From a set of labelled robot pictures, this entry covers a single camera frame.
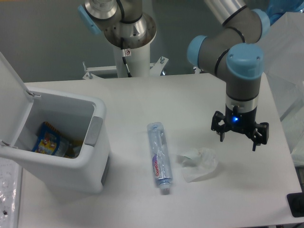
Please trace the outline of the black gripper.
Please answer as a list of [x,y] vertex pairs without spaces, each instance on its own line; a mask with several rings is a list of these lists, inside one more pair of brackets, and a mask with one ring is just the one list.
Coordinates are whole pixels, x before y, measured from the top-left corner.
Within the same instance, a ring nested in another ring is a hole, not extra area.
[[257,146],[266,145],[269,138],[269,123],[256,123],[257,108],[250,112],[240,113],[239,108],[233,107],[233,110],[226,106],[225,114],[216,111],[212,117],[211,130],[215,131],[220,138],[220,142],[224,141],[225,132],[233,131],[252,137],[252,151]]

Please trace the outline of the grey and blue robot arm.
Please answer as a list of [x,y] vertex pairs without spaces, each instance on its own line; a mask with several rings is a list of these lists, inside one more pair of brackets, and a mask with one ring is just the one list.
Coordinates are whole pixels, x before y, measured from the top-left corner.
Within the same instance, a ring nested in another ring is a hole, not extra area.
[[[242,0],[208,0],[223,31],[213,38],[197,36],[189,44],[187,59],[195,67],[226,83],[226,109],[215,112],[211,129],[221,139],[233,131],[244,134],[254,146],[266,144],[269,124],[256,122],[257,100],[264,54],[257,42],[269,31],[270,20]],[[86,0],[78,7],[80,18],[93,34],[103,33],[116,51],[119,77],[149,76],[150,55],[138,54],[156,35],[153,19],[140,0]]]

